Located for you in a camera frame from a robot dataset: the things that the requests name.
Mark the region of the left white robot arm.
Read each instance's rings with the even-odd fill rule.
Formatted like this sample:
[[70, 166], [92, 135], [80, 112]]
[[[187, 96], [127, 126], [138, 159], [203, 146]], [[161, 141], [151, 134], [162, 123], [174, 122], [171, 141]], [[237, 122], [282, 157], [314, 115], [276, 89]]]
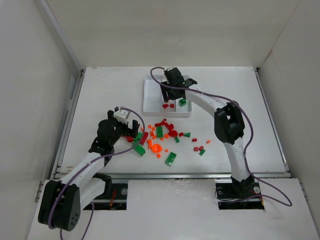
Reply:
[[134, 110], [123, 106], [109, 110], [107, 118], [99, 122], [97, 136], [84, 159], [64, 177], [47, 182], [37, 217], [40, 224], [72, 231], [82, 210], [111, 188], [111, 178], [99, 171], [117, 155], [114, 148], [117, 141], [121, 137], [136, 138], [139, 127], [145, 125], [141, 117], [129, 122], [132, 113]]

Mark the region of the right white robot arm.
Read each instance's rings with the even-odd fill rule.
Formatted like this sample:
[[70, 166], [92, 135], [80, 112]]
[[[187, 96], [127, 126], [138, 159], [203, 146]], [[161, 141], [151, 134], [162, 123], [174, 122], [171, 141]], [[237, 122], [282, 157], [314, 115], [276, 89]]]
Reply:
[[164, 69], [163, 73], [166, 81], [159, 85], [165, 102], [184, 98], [213, 117], [214, 134], [223, 143], [231, 167], [232, 198], [244, 198], [255, 180], [245, 158], [243, 109], [234, 100], [204, 92], [197, 81], [185, 79], [176, 67]]

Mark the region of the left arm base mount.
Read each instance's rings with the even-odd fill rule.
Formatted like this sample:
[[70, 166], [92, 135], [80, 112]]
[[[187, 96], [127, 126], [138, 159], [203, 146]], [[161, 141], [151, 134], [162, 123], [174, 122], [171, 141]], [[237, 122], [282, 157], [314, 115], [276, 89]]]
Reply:
[[127, 182], [109, 182], [105, 184], [104, 192], [91, 200], [91, 202], [94, 204], [96, 211], [126, 210], [128, 191]]

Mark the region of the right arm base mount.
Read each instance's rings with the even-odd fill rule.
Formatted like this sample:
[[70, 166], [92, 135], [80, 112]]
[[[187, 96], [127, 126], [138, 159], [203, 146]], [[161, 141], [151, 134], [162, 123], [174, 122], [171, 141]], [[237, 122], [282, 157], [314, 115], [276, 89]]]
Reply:
[[255, 182], [244, 192], [240, 192], [233, 188], [231, 182], [217, 181], [215, 183], [214, 195], [218, 200], [219, 210], [264, 210], [264, 202], [262, 197], [257, 196], [261, 193], [260, 185]]

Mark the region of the small green slope lego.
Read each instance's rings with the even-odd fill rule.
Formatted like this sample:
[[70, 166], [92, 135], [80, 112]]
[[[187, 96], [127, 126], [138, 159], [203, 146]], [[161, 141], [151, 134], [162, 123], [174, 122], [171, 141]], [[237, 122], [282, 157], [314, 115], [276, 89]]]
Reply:
[[206, 151], [205, 149], [202, 149], [202, 150], [199, 152], [199, 155], [202, 156], [202, 155], [205, 153], [205, 151]]

